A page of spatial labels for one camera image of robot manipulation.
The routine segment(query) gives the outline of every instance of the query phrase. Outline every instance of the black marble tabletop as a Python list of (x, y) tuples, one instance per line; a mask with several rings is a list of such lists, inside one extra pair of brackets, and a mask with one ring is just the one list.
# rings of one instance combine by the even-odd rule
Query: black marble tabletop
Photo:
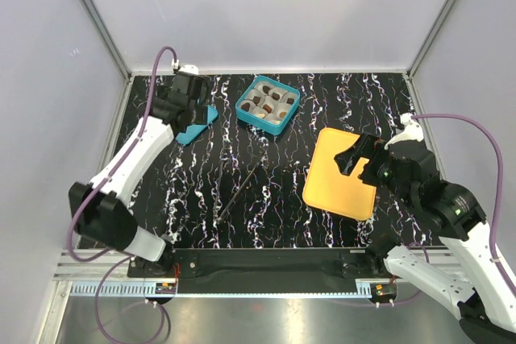
[[(172, 237), (175, 247), (354, 247), (388, 231), (408, 243), (432, 241), (401, 203), (377, 190), (370, 219), (363, 222), (306, 205), (302, 190), (318, 133), (326, 127), (367, 131), (390, 139), (400, 115), (413, 106), (399, 73), (273, 74), (297, 88), (301, 104), (284, 132), (274, 137), (239, 121), (235, 103), (254, 75), (206, 77), (218, 119), (193, 143), (173, 143), (138, 184), (130, 204), (140, 225)], [(134, 79), (117, 150), (144, 110), (150, 77)], [(172, 77), (159, 77), (158, 88)], [(220, 213), (264, 152), (255, 175), (239, 195), (226, 222)], [(223, 173), (218, 186), (219, 169)], [(81, 247), (95, 247), (83, 240)]]

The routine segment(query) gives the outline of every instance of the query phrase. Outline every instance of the teal container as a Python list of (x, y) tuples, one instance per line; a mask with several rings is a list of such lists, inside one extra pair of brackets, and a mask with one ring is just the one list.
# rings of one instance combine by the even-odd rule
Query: teal container
[[(279, 124), (272, 124), (270, 122), (266, 122), (262, 118), (257, 118), (256, 116), (250, 114), (249, 112), (246, 112), (245, 110), (241, 110), (239, 108), (240, 102), (242, 102), (245, 97), (248, 95), (248, 93), (254, 89), (255, 85), (258, 82), (267, 81), (268, 83), (278, 87), (285, 89), (288, 92), (295, 93), (297, 95), (296, 101), (292, 104), (292, 108), (289, 110), (289, 112), (286, 114), (286, 116), (281, 120)], [(239, 120), (242, 120), (244, 122), (247, 122), (248, 124), (251, 124), (253, 126), (256, 126), (257, 128), (260, 128), (271, 135), (279, 135), (287, 126), (292, 116), (296, 113), (296, 110), (299, 107), (299, 102), (301, 100), (301, 94), (299, 93), (299, 90), (291, 88), (290, 86), (284, 85), (281, 82), (272, 80), (265, 76), (258, 76), (255, 78), (255, 80), (251, 83), (251, 85), (248, 87), (248, 89), (242, 94), (242, 97), (239, 98), (239, 100), (236, 102), (236, 117)]]

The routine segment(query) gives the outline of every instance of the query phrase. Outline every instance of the metal floor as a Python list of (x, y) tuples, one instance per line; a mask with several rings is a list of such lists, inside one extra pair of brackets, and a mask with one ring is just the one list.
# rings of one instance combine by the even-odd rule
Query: metal floor
[[(414, 294), (400, 285), (406, 299)], [(135, 298), (102, 298), (109, 321)], [(376, 309), (340, 305), (338, 300), (176, 299), (166, 309), (172, 331), (167, 344), (471, 344), (458, 321), (441, 305), (421, 295), (409, 305)], [(365, 300), (345, 302), (363, 305)], [(144, 342), (156, 331), (160, 314), (140, 306), (114, 320), (107, 331), (122, 342)], [(93, 297), (71, 297), (57, 340), (60, 344), (104, 343), (96, 329)]]

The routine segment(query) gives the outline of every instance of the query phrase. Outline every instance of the purple cable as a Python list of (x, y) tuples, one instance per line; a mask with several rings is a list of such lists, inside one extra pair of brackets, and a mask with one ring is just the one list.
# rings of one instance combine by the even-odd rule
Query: purple cable
[(497, 191), (494, 198), (493, 221), (491, 222), (491, 231), (489, 232), (489, 250), (491, 251), (492, 259), (498, 271), (500, 272), (501, 277), (506, 282), (507, 286), (510, 288), (512, 293), (516, 296), (516, 285), (510, 279), (506, 269), (499, 261), (500, 257), (498, 257), (497, 253), (497, 229), (498, 223), (500, 222), (501, 191), (503, 188), (503, 159), (501, 157), (501, 151), (500, 147), (498, 146), (497, 140), (495, 140), (493, 135), (491, 135), (491, 133), (487, 129), (485, 129), (480, 123), (471, 118), (461, 116), (458, 114), (416, 114), (412, 116), (412, 118), (416, 120), (420, 118), (452, 118), (454, 120), (464, 121), (479, 129), (491, 142), (491, 145), (494, 149), (494, 153), (497, 156), (498, 177)]
[[(427, 260), (427, 263), (430, 263), (430, 256), (428, 255), (428, 251), (427, 251), (427, 249), (425, 249), (425, 247), (421, 243), (412, 242), (411, 244), (409, 244), (409, 246), (407, 246), (408, 249), (411, 249), (413, 247), (420, 247), (422, 252), (425, 254), (425, 259)], [(421, 293), (422, 293), (422, 291), (418, 290), (414, 295), (410, 296), (406, 300), (395, 302), (394, 305), (395, 306), (403, 306), (403, 305), (410, 304), (412, 301), (416, 300), (419, 296), (421, 296)], [(339, 301), (339, 300), (327, 300), (327, 301), (330, 301), (330, 302), (332, 302), (334, 304), (338, 304), (338, 305), (352, 306), (352, 307), (356, 307), (356, 308), (371, 308), (371, 307), (376, 308), (376, 305), (371, 304), (370, 302), (368, 302), (367, 304), (354, 304), (352, 302)], [(380, 308), (385, 308), (385, 307), (392, 308), (393, 307), (392, 304), (379, 304), (378, 306)]]
[[(108, 270), (106, 272), (106, 274), (102, 277), (102, 279), (100, 280), (100, 283), (98, 284), (97, 291), (95, 292), (95, 300), (94, 300), (94, 303), (95, 303), (95, 320), (97, 321), (98, 328), (100, 329), (100, 331), (102, 332), (104, 337), (107, 338), (110, 342), (113, 342), (114, 344), (128, 344), (128, 343), (121, 342), (121, 341), (117, 340), (116, 338), (112, 337), (110, 334), (107, 333), (106, 329), (104, 328), (104, 325), (100, 321), (100, 314), (99, 314), (99, 311), (98, 311), (98, 299), (99, 299), (99, 295), (100, 295), (100, 291), (102, 289), (102, 286), (106, 282), (107, 277), (109, 277), (109, 275), (118, 266), (120, 266), (122, 263), (127, 262), (129, 259), (131, 259), (131, 257), (124, 258), (120, 262), (118, 262), (115, 265), (113, 265), (113, 267), (110, 270)], [(165, 310), (165, 308), (162, 305), (157, 304), (157, 303), (155, 305), (157, 305), (159, 307), (160, 312), (161, 312), (161, 323), (160, 323), (160, 326), (159, 326), (158, 330), (156, 331), (156, 333), (151, 338), (149, 338), (145, 342), (142, 342), (141, 344), (151, 344), (151, 343), (153, 343), (158, 338), (158, 336), (160, 335), (161, 331), (163, 330), (164, 319), (166, 318), (168, 321), (170, 321), (170, 317), (168, 316), (168, 313)]]
[[(151, 84), (149, 85), (147, 104), (145, 106), (145, 112), (144, 112), (144, 118), (142, 121), (142, 126), (140, 127), (140, 129), (138, 131), (138, 137), (141, 137), (141, 135), (145, 131), (145, 125), (147, 124), (148, 115), (151, 113), (151, 105), (152, 105), (152, 98), (154, 96), (154, 86), (156, 84), (156, 73), (158, 70), (158, 64), (160, 63), (161, 56), (163, 56), (163, 53), (166, 52), (167, 50), (170, 50), (170, 52), (173, 55), (174, 62), (177, 62), (176, 51), (173, 48), (171, 48), (170, 46), (165, 46), (160, 50), (160, 52), (158, 52), (158, 55), (156, 56), (156, 60), (154, 61), (154, 65), (152, 66)], [(84, 210), (86, 209), (88, 204), (93, 200), (95, 195), (97, 195), (97, 193), (102, 189), (102, 187), (104, 187), (104, 185), (106, 185), (106, 183), (110, 180), (110, 178), (113, 177), (113, 175), (117, 172), (117, 170), (120, 168), (120, 166), (123, 164), (123, 162), (127, 159), (127, 157), (129, 157), (129, 155), (131, 154), (133, 149), (135, 149), (136, 144), (138, 144), (138, 139), (135, 139), (132, 142), (132, 144), (129, 146), (129, 148), (126, 150), (126, 152), (122, 155), (122, 157), (120, 157), (120, 160), (118, 161), (118, 163), (116, 163), (114, 165), (114, 167), (108, 172), (107, 177), (104, 178), (98, 184), (98, 186), (94, 188), (94, 190), (91, 193), (89, 193), (89, 195), (81, 203), (81, 205), (79, 206), (79, 208), (73, 215), (72, 221), (70, 222), (68, 231), (66, 233), (66, 249), (68, 250), (68, 253), (70, 254), (70, 256), (73, 259), (75, 259), (77, 262), (91, 262), (91, 261), (97, 259), (98, 257), (104, 255), (105, 253), (107, 253), (110, 250), (110, 248), (106, 248), (106, 249), (102, 250), (101, 252), (97, 253), (96, 255), (93, 255), (89, 258), (79, 257), (75, 253), (75, 251), (73, 251), (73, 242), (72, 242), (73, 231), (75, 230), (75, 226), (77, 225), (79, 218), (81, 217), (82, 213), (84, 212)]]

